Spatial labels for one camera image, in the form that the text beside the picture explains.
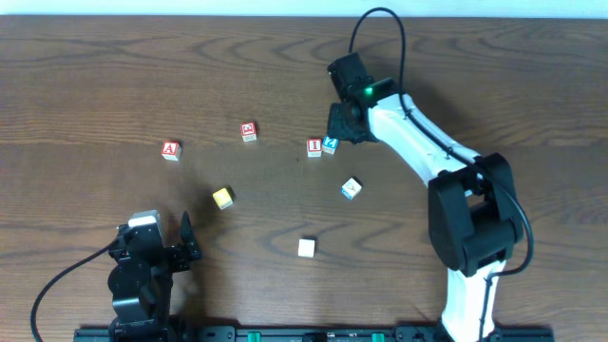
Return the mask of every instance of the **wood grain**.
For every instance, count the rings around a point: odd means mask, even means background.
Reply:
[[[189,210],[205,259],[177,276],[174,312],[243,325],[434,321],[446,271],[427,236],[424,186],[382,144],[308,160],[336,101],[325,67],[354,19],[0,19],[0,340],[29,341],[45,283],[132,213]],[[408,19],[407,88],[448,134],[504,154],[532,219],[529,270],[501,280],[495,317],[549,325],[559,341],[608,339],[608,23]],[[396,76],[391,20],[356,46]],[[238,125],[256,121],[259,141]],[[180,162],[161,143],[183,143]],[[364,183],[351,202],[350,176]],[[210,194],[231,185],[220,212]],[[297,240],[318,237],[314,259]],[[525,253],[518,246],[511,265]],[[42,303],[46,341],[115,314],[106,256]]]

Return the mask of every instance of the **black cable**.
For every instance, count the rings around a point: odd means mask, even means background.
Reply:
[[[376,11],[384,11],[384,12],[390,14],[397,22],[397,25],[399,25],[399,30],[401,33],[401,60],[399,61],[399,85],[398,85],[399,86],[399,103],[401,104],[403,111],[406,113],[406,119],[411,120],[411,122],[418,129],[420,129],[420,131],[422,131],[429,139],[431,139],[434,143],[436,143],[439,147],[441,147],[441,149],[446,151],[446,153],[449,156],[451,156],[454,159],[456,159],[457,161],[463,163],[464,165],[469,167],[474,172],[482,175],[485,180],[489,181],[490,184],[492,184],[492,186],[495,188],[495,190],[498,189],[499,191],[503,192],[506,195],[506,197],[509,199],[509,201],[513,204],[513,206],[515,206],[515,209],[517,210],[518,214],[522,218],[522,223],[524,226],[525,235],[526,235],[526,239],[527,239],[527,252],[526,252],[524,261],[522,262],[522,264],[520,266],[518,266],[512,270],[490,273],[487,276],[487,278],[485,279],[484,308],[482,311],[482,316],[480,318],[480,328],[479,328],[479,341],[481,342],[484,340],[485,314],[487,313],[487,304],[488,304],[488,300],[489,300],[489,291],[492,286],[492,278],[494,278],[495,276],[512,276],[512,275],[522,272],[523,270],[525,270],[528,267],[528,265],[530,264],[530,261],[532,260],[532,256],[534,255],[534,235],[532,234],[532,227],[530,226],[530,221],[529,221],[527,215],[525,214],[522,206],[513,197],[513,195],[511,195],[511,193],[506,190],[506,187],[504,185],[502,185],[494,176],[492,176],[491,173],[489,173],[487,170],[483,169],[481,166],[469,161],[467,158],[454,152],[452,147],[447,146],[439,138],[435,137],[431,132],[428,131],[428,129],[426,127],[424,127],[422,124],[420,124],[420,122],[418,122],[418,120],[413,115],[411,115],[411,111],[407,110],[408,107],[406,106],[406,104],[403,101],[403,95],[404,95],[403,76],[404,76],[404,69],[405,69],[405,63],[406,63],[406,30],[403,27],[403,23],[401,22],[401,19],[395,12],[393,12],[390,9],[382,8],[382,7],[370,9],[367,12],[365,12],[361,16],[361,18],[359,18],[359,21],[354,26],[354,30],[352,31],[351,44],[349,45],[349,53],[352,52],[352,46],[354,44],[354,37],[355,37],[357,31],[359,30],[359,26],[361,25],[363,20],[368,15],[370,15]]]
[[[85,259],[82,259],[82,260],[76,262],[75,264],[69,266],[68,268],[64,269],[60,274],[56,275],[53,279],[51,279],[50,282],[47,284],[47,286],[45,286],[45,288],[42,289],[42,291],[38,294],[38,296],[36,297],[36,300],[34,301],[33,307],[31,307],[31,314],[29,315],[29,324],[31,326],[31,333],[33,333],[34,339],[36,340],[36,342],[43,342],[42,337],[40,336],[40,333],[38,332],[38,325],[36,324],[36,314],[38,313],[38,307],[40,306],[40,302],[42,301],[42,298],[47,294],[48,290],[50,290],[50,287],[53,286],[57,281],[59,281],[59,279],[61,279],[68,273],[70,273],[70,272],[74,271],[75,269],[79,268],[80,266],[88,263],[90,260],[94,259],[95,257],[98,257],[98,256],[102,255],[103,253],[107,252],[110,249],[110,247],[112,247],[114,242],[115,241],[112,241],[112,243],[108,244],[107,246],[102,248],[100,251],[96,252],[94,255],[89,256]]]

